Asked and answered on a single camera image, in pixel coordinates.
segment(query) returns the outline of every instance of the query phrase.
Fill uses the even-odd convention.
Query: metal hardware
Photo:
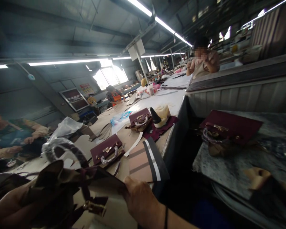
[[[222,126],[218,126],[218,125],[214,125],[215,128],[217,128],[219,131],[223,132],[223,131],[228,131],[229,129],[222,127]]]
[[[104,205],[98,205],[93,203],[90,200],[87,200],[83,206],[84,210],[87,210],[89,212],[98,212],[98,215],[100,216],[104,216],[105,212],[106,212],[106,207]]]

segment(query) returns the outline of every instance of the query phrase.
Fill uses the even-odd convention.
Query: burgundy handbag
[[[232,141],[244,146],[258,132],[263,122],[241,117],[226,112],[212,110],[208,117],[200,124],[203,129],[203,140],[222,144]],[[222,140],[215,140],[208,133],[216,133]]]
[[[102,143],[98,144],[96,147],[90,150],[94,165],[111,164],[116,158],[125,153],[123,149],[119,149],[121,146],[122,142],[116,134],[112,135]]]
[[[143,132],[143,130],[150,123],[151,119],[152,119],[152,116],[148,108],[144,108],[143,110],[140,110],[129,116],[130,126],[126,128]]]

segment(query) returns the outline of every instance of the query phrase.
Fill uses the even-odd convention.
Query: black bracelet
[[[164,229],[167,229],[167,217],[168,217],[168,207],[165,206],[165,222],[164,222]]]

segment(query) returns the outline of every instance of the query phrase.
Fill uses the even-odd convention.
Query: ceiling
[[[139,0],[185,38],[240,22],[273,0]],[[0,58],[118,55],[153,22],[127,0],[0,0]],[[147,53],[173,51],[173,35],[156,25],[143,38]]]

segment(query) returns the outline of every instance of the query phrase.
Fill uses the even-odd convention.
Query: orange apron
[[[112,94],[112,97],[113,97],[114,101],[115,101],[115,102],[121,101],[121,96],[120,96],[118,93],[115,93],[115,94],[117,94],[117,95],[114,96],[114,95]]]

